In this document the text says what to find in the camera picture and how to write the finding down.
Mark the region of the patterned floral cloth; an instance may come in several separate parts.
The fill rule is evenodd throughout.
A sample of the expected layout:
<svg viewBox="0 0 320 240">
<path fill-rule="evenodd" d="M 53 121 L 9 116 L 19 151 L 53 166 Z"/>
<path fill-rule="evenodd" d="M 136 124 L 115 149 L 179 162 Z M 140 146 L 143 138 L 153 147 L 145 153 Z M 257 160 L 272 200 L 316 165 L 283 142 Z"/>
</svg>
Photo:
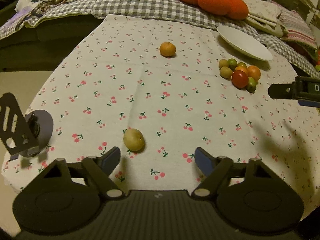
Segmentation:
<svg viewBox="0 0 320 240">
<path fill-rule="evenodd" d="M 42 0 L 19 20 L 19 24 L 30 28 L 44 21 L 68 17 L 71 13 L 63 12 L 65 9 L 64 6 L 73 1 L 74 0 Z"/>
</svg>

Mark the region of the dark green sofa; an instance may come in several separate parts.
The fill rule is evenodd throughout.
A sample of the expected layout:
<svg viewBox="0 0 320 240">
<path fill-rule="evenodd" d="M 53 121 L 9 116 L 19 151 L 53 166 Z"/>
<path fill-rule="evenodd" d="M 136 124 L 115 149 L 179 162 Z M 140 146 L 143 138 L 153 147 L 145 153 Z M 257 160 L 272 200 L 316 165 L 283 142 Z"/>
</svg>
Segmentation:
<svg viewBox="0 0 320 240">
<path fill-rule="evenodd" d="M 14 16 L 17 1 L 1 0 L 1 26 Z M 298 9 L 294 0 L 272 1 L 286 9 Z M 101 22 L 84 15 L 47 20 L 35 28 L 23 27 L 1 40 L 1 72 L 54 70 Z"/>
</svg>

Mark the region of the yellow-green small fruit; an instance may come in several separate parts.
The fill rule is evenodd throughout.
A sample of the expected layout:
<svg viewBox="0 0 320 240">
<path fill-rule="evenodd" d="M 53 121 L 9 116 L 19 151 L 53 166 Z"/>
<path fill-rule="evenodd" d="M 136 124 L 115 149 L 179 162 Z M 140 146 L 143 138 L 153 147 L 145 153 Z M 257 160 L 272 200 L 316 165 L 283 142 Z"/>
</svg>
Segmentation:
<svg viewBox="0 0 320 240">
<path fill-rule="evenodd" d="M 230 79 L 231 76 L 233 75 L 233 71 L 231 70 L 231 68 L 223 66 L 220 69 L 220 76 L 225 78 L 225 79 Z"/>
</svg>

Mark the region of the small orange mandarin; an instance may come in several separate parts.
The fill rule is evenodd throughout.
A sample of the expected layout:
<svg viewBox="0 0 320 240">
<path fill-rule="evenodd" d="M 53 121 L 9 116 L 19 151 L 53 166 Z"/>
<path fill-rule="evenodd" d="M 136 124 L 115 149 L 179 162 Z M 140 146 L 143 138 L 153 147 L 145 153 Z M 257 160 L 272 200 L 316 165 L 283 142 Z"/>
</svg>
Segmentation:
<svg viewBox="0 0 320 240">
<path fill-rule="evenodd" d="M 176 47 L 170 42 L 163 42 L 159 47 L 159 52 L 164 57 L 173 57 L 176 54 Z"/>
</svg>

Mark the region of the yellowish small fruit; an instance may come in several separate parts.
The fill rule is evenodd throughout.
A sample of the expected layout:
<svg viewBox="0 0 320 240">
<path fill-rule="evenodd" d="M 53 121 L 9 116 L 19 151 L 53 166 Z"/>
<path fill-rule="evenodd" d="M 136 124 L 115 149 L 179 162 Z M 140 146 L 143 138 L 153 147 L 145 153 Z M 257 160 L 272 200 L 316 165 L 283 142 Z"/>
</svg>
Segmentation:
<svg viewBox="0 0 320 240">
<path fill-rule="evenodd" d="M 229 67 L 229 61 L 226 59 L 221 59 L 219 61 L 219 68 L 221 69 L 222 67 Z"/>
</svg>

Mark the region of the grey checkered blanket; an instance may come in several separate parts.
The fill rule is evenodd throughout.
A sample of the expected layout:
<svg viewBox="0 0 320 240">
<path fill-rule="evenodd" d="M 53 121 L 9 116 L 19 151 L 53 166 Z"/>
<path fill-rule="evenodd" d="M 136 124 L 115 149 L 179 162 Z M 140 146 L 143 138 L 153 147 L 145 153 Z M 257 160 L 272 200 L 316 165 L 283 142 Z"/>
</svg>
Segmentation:
<svg viewBox="0 0 320 240">
<path fill-rule="evenodd" d="M 214 16 L 179 0 L 74 0 L 65 5 L 64 8 L 63 12 L 70 12 L 70 16 L 92 15 L 99 20 L 103 20 L 109 14 L 115 14 L 143 19 L 175 21 L 212 30 L 220 25 L 226 25 L 252 36 L 267 48 L 285 57 L 289 63 L 306 74 L 319 77 L 319 72 L 305 57 L 295 52 L 280 39 L 262 34 L 244 21 L 234 21 L 225 17 Z M 1 40 L 25 27 L 19 24 L 19 20 L 27 12 L 29 11 L 19 15 L 14 14 L 1 26 Z"/>
</svg>

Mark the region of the striped knitted pillow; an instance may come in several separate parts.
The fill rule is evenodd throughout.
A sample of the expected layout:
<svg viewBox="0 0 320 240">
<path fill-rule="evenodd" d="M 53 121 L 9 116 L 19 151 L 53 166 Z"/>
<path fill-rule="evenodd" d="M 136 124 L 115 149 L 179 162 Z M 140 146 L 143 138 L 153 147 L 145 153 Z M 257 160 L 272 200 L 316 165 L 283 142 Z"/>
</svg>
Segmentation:
<svg viewBox="0 0 320 240">
<path fill-rule="evenodd" d="M 281 38 L 286 42 L 294 42 L 302 46 L 312 57 L 317 56 L 317 42 L 316 39 L 301 16 L 294 10 L 288 10 L 282 5 L 268 0 L 276 5 L 280 14 L 277 17 L 280 25 L 284 27 L 285 34 Z"/>
</svg>

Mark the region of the green small fruit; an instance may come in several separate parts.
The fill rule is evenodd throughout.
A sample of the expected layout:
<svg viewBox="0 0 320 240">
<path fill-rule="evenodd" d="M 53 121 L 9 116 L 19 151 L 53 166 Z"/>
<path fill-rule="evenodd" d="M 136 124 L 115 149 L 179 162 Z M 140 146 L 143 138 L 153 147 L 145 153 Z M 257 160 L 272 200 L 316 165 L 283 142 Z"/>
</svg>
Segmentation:
<svg viewBox="0 0 320 240">
<path fill-rule="evenodd" d="M 244 62 L 239 62 L 237 66 L 247 68 L 247 65 Z"/>
</svg>

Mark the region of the yellow-green round fruit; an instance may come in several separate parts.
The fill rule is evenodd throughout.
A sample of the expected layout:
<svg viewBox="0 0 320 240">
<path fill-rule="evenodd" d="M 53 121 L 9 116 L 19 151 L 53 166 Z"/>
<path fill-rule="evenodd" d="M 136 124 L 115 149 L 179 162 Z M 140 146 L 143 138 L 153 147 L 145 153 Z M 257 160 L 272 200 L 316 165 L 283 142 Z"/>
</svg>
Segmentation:
<svg viewBox="0 0 320 240">
<path fill-rule="evenodd" d="M 132 152 L 139 152 L 145 146 L 145 140 L 142 133 L 135 129 L 127 129 L 123 136 L 125 146 Z"/>
</svg>

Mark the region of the black metal stand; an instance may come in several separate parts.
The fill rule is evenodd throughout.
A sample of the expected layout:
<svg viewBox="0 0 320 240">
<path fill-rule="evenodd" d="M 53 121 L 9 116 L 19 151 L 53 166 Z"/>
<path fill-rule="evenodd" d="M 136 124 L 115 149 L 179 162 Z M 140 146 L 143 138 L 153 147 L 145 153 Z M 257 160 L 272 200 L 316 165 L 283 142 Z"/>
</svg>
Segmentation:
<svg viewBox="0 0 320 240">
<path fill-rule="evenodd" d="M 1 96 L 1 141 L 10 154 L 10 161 L 40 154 L 49 144 L 53 128 L 49 112 L 39 109 L 24 115 L 14 94 Z"/>
</svg>

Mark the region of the red tomato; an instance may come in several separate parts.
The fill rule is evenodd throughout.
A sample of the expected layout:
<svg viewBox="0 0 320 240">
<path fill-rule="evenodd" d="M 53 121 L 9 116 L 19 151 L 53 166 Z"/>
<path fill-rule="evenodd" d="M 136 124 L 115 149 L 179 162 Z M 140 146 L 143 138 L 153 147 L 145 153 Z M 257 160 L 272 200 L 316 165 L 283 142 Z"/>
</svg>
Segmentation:
<svg viewBox="0 0 320 240">
<path fill-rule="evenodd" d="M 248 85 L 248 76 L 245 72 L 236 70 L 232 74 L 232 84 L 238 89 L 243 89 Z"/>
</svg>

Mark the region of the olive green tomato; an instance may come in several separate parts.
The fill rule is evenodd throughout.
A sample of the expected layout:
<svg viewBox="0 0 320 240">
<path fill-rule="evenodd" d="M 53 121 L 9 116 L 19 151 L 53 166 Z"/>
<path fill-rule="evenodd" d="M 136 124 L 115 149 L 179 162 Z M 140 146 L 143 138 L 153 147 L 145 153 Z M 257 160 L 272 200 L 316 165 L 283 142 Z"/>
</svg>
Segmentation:
<svg viewBox="0 0 320 240">
<path fill-rule="evenodd" d="M 231 68 L 232 70 L 235 70 L 235 68 L 238 65 L 238 62 L 236 61 L 236 59 L 228 59 L 228 64 L 229 64 L 229 68 Z"/>
</svg>

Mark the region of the cherry print tablecloth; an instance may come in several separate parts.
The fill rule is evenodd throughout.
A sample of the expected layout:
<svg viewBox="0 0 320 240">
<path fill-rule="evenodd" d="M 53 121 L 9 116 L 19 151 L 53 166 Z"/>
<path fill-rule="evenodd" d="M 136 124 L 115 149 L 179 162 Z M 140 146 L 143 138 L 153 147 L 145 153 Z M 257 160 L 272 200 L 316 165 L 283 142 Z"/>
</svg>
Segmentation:
<svg viewBox="0 0 320 240">
<path fill-rule="evenodd" d="M 163 42 L 173 57 L 159 52 Z M 217 32 L 192 25 L 110 15 L 56 68 L 29 111 L 44 109 L 53 120 L 51 140 L 39 157 L 10 161 L 1 173 L 24 189 L 57 158 L 79 162 L 114 146 L 121 162 L 111 174 L 124 191 L 192 191 L 203 179 L 195 149 L 239 163 L 261 160 L 301 196 L 305 212 L 319 206 L 319 114 L 293 100 L 273 100 L 273 83 L 296 77 L 274 53 L 260 62 L 254 93 L 219 74 L 218 61 L 236 57 Z M 124 144 L 127 129 L 139 130 L 139 152 Z"/>
</svg>

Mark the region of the white fluted plate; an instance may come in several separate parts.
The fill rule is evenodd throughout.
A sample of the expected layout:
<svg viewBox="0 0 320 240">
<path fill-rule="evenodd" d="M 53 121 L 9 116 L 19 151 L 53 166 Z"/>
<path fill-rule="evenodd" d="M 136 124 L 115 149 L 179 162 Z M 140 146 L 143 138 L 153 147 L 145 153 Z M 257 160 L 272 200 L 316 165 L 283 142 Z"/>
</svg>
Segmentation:
<svg viewBox="0 0 320 240">
<path fill-rule="evenodd" d="M 243 31 L 220 25 L 217 32 L 231 47 L 244 55 L 265 62 L 273 60 L 273 55 L 262 43 Z"/>
</svg>

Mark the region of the folded floral beige blanket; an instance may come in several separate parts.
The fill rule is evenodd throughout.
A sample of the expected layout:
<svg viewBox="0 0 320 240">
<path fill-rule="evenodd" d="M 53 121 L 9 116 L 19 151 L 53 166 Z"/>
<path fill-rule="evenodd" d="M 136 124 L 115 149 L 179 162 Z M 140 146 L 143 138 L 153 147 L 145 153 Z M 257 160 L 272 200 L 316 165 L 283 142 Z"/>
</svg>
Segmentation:
<svg viewBox="0 0 320 240">
<path fill-rule="evenodd" d="M 287 34 L 287 28 L 280 23 L 281 10 L 272 2 L 262 0 L 242 0 L 248 7 L 245 21 L 253 28 L 278 38 Z"/>
</svg>

